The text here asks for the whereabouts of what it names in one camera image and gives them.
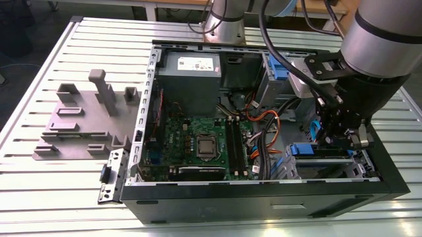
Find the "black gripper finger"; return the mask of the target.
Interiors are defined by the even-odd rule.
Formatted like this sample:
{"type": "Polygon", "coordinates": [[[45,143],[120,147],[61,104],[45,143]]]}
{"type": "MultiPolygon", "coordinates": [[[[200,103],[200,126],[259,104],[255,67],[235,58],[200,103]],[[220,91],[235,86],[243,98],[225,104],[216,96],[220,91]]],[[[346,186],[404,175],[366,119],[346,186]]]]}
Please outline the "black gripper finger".
{"type": "Polygon", "coordinates": [[[350,141],[347,139],[347,116],[348,110],[344,109],[343,100],[335,97],[336,106],[316,104],[316,115],[319,116],[319,131],[316,132],[315,141],[322,146],[335,146],[342,149],[350,148],[350,141]]]}
{"type": "Polygon", "coordinates": [[[351,149],[366,149],[374,146],[374,139],[364,123],[358,128],[346,130],[346,139],[351,149]]]}

